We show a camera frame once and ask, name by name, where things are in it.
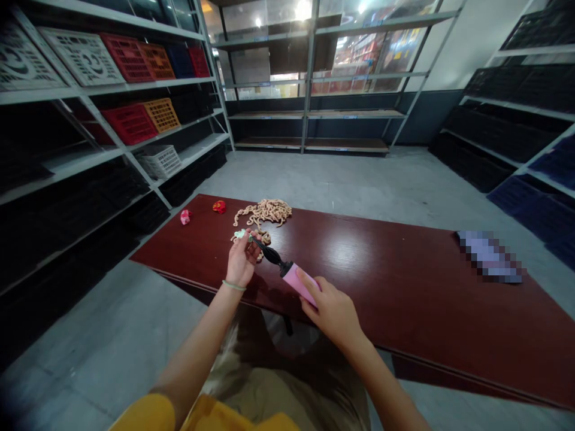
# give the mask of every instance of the white wall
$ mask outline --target white wall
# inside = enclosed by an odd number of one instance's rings
[[[441,12],[459,8],[462,0],[444,0]],[[453,28],[424,91],[465,87],[476,69],[485,67],[507,39],[529,0],[468,0]],[[429,70],[451,20],[435,25],[415,71]],[[417,91],[423,78],[412,78],[407,91]]]

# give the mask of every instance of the orange plastic basket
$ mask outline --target orange plastic basket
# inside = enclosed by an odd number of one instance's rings
[[[144,52],[144,59],[152,76],[156,81],[163,79],[175,79],[175,73],[170,64],[170,59],[164,47],[155,44],[139,42],[140,49]]]
[[[152,119],[159,133],[175,129],[180,125],[170,98],[143,102],[142,105],[144,105],[146,112]]]

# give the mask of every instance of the hand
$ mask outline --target hand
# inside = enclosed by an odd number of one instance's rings
[[[229,250],[226,281],[240,287],[247,286],[252,279],[253,270],[261,252],[255,242],[248,242],[251,231],[251,229],[246,229],[244,236],[238,239]],[[253,236],[258,241],[262,240],[261,235],[254,234]]]
[[[314,277],[321,287],[320,291],[300,268],[297,274],[317,304],[316,309],[300,296],[302,310],[340,350],[351,349],[355,343],[365,339],[358,313],[348,295],[337,290],[324,277]]]

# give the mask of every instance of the sleeve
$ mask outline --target sleeve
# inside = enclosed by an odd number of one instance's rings
[[[174,431],[175,411],[161,394],[149,394],[137,400],[110,427],[110,431]]]

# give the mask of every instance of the pink balloon pump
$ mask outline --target pink balloon pump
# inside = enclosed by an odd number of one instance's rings
[[[293,287],[296,292],[298,292],[301,296],[306,298],[310,304],[317,308],[316,301],[314,301],[313,297],[311,296],[309,290],[307,290],[306,286],[301,282],[298,277],[297,266],[294,262],[284,262],[280,257],[279,253],[275,251],[273,248],[264,245],[261,241],[258,241],[256,238],[252,237],[252,240],[262,249],[264,252],[264,257],[269,260],[274,265],[279,265],[280,267],[280,277],[283,278],[283,281],[288,283],[291,287]],[[312,277],[307,275],[308,278],[311,280],[313,284],[317,286],[318,290],[321,290],[317,281],[315,281]]]

